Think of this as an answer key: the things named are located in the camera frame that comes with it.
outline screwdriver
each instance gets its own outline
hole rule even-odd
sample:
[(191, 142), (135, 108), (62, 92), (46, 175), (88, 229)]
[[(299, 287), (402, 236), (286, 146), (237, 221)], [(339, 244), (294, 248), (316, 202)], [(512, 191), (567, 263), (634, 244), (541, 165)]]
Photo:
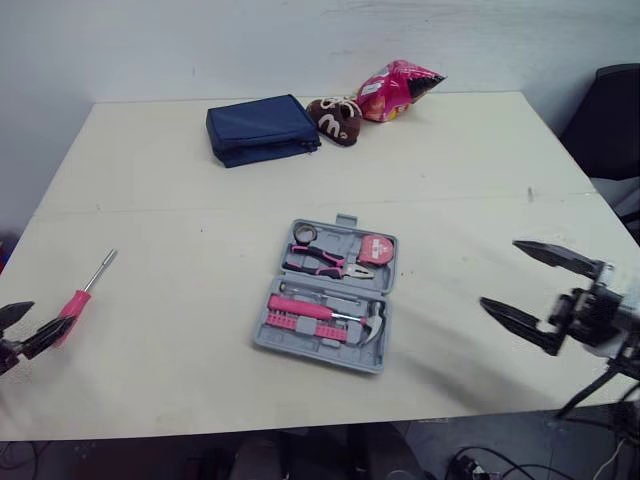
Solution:
[[(75, 325), (75, 323), (78, 321), (78, 318), (80, 318), (80, 314), (82, 313), (82, 310), (84, 310), (84, 306), (87, 304), (87, 302), (91, 298), (91, 293), (89, 292), (91, 292), (91, 289), (93, 288), (93, 286), (96, 284), (96, 282), (102, 275), (102, 272), (104, 272), (104, 270), (109, 266), (111, 261), (114, 259), (114, 257), (116, 256), (116, 253), (118, 253), (118, 251), (112, 249), (107, 254), (107, 256), (104, 258), (104, 260), (98, 267), (98, 270), (96, 271), (96, 273), (94, 273), (93, 277), (91, 277), (91, 280), (89, 280), (89, 283), (87, 283), (82, 290), (76, 290), (76, 293), (73, 295), (73, 298), (71, 298), (71, 300), (67, 302), (67, 304), (62, 308), (62, 310), (60, 310), (60, 313), (58, 314), (58, 318), (75, 317), (73, 319), (73, 323), (71, 324), (71, 328), (73, 328), (73, 325)], [(60, 346), (62, 342), (64, 342), (65, 338), (67, 338), (67, 335), (69, 335), (69, 332), (71, 332), (71, 328), (67, 330), (67, 333), (63, 337), (60, 337), (55, 342), (54, 344), (55, 346)]]

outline pink pliers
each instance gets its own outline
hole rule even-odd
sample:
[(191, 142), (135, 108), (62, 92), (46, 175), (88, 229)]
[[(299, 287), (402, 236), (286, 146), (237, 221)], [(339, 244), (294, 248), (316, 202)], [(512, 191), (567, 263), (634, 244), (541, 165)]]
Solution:
[(318, 247), (291, 245), (291, 253), (317, 258), (330, 265), (329, 267), (313, 268), (305, 267), (302, 264), (285, 262), (283, 267), (287, 270), (293, 270), (294, 272), (303, 272), (309, 275), (324, 275), (335, 279), (340, 279), (345, 275), (354, 278), (373, 278), (375, 276), (373, 272), (362, 265), (346, 263), (344, 257), (325, 252)]

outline case latch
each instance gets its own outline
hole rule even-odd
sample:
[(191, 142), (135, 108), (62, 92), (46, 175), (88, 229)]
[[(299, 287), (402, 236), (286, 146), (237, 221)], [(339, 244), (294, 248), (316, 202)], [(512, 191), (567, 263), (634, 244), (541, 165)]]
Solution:
[(341, 227), (354, 228), (358, 225), (358, 217), (339, 213), (336, 215), (336, 225), (340, 225)]

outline snack bag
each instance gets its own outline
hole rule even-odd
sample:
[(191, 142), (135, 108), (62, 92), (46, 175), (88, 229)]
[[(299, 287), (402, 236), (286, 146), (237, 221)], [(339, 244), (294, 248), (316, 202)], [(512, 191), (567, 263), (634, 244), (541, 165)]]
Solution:
[(362, 84), (356, 103), (364, 118), (387, 122), (444, 79), (442, 75), (406, 60), (394, 60)]

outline pink hammer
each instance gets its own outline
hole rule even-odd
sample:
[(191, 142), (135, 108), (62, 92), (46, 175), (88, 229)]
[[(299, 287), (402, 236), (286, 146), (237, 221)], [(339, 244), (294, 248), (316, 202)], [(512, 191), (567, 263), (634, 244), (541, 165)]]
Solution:
[(362, 325), (366, 325), (371, 329), (369, 335), (363, 342), (367, 343), (378, 334), (382, 327), (382, 317), (379, 314), (380, 302), (375, 303), (378, 306), (374, 307), (374, 315), (371, 317), (352, 317), (350, 315), (343, 315), (341, 313), (335, 313), (329, 307), (325, 307), (323, 305), (292, 300), (279, 295), (271, 295), (268, 306), (271, 310), (293, 313), (294, 315), (304, 315), (307, 317), (317, 318), (318, 320), (351, 320), (354, 322), (360, 322)]

